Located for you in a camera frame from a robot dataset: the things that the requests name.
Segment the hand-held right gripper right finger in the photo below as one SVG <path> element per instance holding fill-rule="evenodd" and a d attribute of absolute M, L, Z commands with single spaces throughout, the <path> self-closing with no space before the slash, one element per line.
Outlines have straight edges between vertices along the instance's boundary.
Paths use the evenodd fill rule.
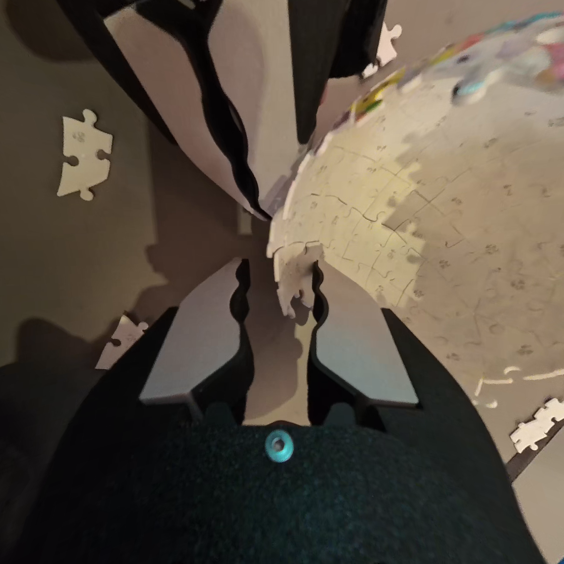
<path fill-rule="evenodd" d="M 377 408 L 414 408 L 416 391 L 382 309 L 336 268 L 313 265 L 315 326 L 307 362 L 307 416 L 322 425 L 344 411 L 358 425 L 381 425 Z"/>

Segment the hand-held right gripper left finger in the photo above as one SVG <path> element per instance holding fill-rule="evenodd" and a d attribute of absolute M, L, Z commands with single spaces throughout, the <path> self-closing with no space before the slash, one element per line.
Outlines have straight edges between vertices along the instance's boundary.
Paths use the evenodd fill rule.
<path fill-rule="evenodd" d="M 139 395 L 151 404 L 186 404 L 202 419 L 225 404 L 244 419 L 254 358 L 245 327 L 250 265 L 234 258 L 180 303 Z"/>

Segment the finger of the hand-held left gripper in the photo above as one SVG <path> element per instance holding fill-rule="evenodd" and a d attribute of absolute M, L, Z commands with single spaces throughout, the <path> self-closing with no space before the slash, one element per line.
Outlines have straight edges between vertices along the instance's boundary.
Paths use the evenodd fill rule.
<path fill-rule="evenodd" d="M 223 1 L 209 34 L 222 89 L 248 140 L 258 202 L 282 208 L 303 145 L 298 141 L 287 1 Z"/>
<path fill-rule="evenodd" d="M 219 81 L 208 25 L 201 32 L 203 46 L 187 53 L 180 39 L 143 17 L 136 7 L 119 10 L 104 24 L 184 154 L 246 211 L 259 217 L 260 212 L 251 206 L 253 196 L 244 195 L 244 190 L 258 187 L 247 162 L 248 140 Z"/>

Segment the white puzzle piece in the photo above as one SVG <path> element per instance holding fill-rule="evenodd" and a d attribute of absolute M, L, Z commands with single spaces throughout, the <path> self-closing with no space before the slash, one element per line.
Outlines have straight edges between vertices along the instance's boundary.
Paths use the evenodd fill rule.
<path fill-rule="evenodd" d="M 563 401 L 557 398 L 548 400 L 535 412 L 533 418 L 536 424 L 543 429 L 543 433 L 547 433 L 557 422 L 563 420 Z"/>
<path fill-rule="evenodd" d="M 377 73 L 378 70 L 391 63 L 398 56 L 393 42 L 401 36 L 402 31 L 400 24 L 394 25 L 390 30 L 385 22 L 382 23 L 377 53 L 374 61 L 363 69 L 360 75 L 363 80 Z"/>
<path fill-rule="evenodd" d="M 295 298 L 305 307 L 313 307 L 313 266 L 323 255 L 321 244 L 307 246 L 304 243 L 291 243 L 274 253 L 274 279 L 278 284 L 277 295 L 283 315 L 295 318 L 292 307 Z"/>
<path fill-rule="evenodd" d="M 75 165 L 64 162 L 56 195 L 58 197 L 78 193 L 84 201 L 92 201 L 92 188 L 109 177 L 110 161 L 100 158 L 99 152 L 110 155 L 113 135 L 96 127 L 98 116 L 90 109 L 82 111 L 83 119 L 64 116 L 63 156 L 77 159 Z"/>
<path fill-rule="evenodd" d="M 127 314 L 122 314 L 109 341 L 95 365 L 96 370 L 111 369 L 148 329 L 145 321 L 136 323 Z"/>
<path fill-rule="evenodd" d="M 548 437 L 548 431 L 553 427 L 553 421 L 532 419 L 529 422 L 521 422 L 509 438 L 517 453 L 522 454 L 526 449 L 533 452 L 539 449 L 539 441 Z"/>

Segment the colourful 3D puzzle ball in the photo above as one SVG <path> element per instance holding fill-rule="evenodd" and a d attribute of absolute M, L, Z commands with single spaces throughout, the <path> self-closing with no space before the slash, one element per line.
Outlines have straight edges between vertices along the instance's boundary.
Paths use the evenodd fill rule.
<path fill-rule="evenodd" d="M 563 379 L 563 11 L 448 45 L 300 164 L 267 257 L 321 244 L 464 383 Z"/>

